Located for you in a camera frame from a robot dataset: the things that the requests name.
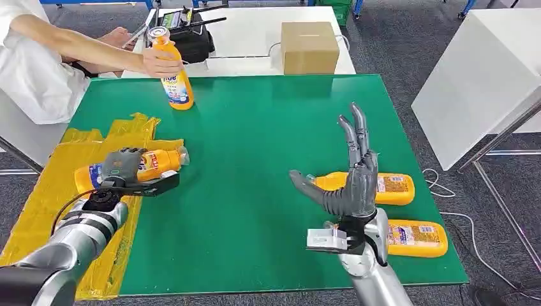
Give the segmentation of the person's left hand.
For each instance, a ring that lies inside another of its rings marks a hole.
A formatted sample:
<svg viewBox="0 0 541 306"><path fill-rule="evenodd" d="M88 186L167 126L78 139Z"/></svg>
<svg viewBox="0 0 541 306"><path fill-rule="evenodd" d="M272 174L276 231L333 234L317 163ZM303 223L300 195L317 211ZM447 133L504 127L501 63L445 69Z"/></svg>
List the person's left hand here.
<svg viewBox="0 0 541 306"><path fill-rule="evenodd" d="M106 43L107 45L112 45L113 47L132 51L137 41L130 41L130 37L131 33L127 29L123 27L117 27L106 35L99 37L98 41Z"/></svg>

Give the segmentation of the person's right hand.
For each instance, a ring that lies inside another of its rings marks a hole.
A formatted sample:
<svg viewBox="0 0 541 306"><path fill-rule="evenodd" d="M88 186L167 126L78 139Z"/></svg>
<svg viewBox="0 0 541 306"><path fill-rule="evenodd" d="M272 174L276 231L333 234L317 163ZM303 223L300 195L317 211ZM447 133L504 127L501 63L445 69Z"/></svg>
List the person's right hand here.
<svg viewBox="0 0 541 306"><path fill-rule="evenodd" d="M182 61L174 54L155 48L144 49L141 59L139 72L153 78L176 77L184 68Z"/></svg>

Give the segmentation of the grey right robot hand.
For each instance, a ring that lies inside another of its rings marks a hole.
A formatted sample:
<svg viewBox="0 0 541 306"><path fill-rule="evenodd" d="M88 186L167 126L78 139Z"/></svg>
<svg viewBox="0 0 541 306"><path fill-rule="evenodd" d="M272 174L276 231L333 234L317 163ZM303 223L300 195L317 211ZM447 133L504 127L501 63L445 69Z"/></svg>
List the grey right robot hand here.
<svg viewBox="0 0 541 306"><path fill-rule="evenodd" d="M354 102L350 110L354 125L343 115L338 118L348 146L349 169L345 185L326 191L297 170L289 171L289 177L297 190L321 205L329 214L369 217L376 211L378 156L369 148L367 121L363 111Z"/></svg>

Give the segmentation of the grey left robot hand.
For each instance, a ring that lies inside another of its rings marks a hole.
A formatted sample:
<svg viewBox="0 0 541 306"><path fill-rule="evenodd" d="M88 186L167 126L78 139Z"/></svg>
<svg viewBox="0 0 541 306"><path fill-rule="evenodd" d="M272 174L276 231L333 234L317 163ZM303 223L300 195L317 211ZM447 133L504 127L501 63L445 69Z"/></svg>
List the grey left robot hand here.
<svg viewBox="0 0 541 306"><path fill-rule="evenodd" d="M111 152L101 168L100 187L129 187L138 183L137 173L144 148L123 148Z"/></svg>

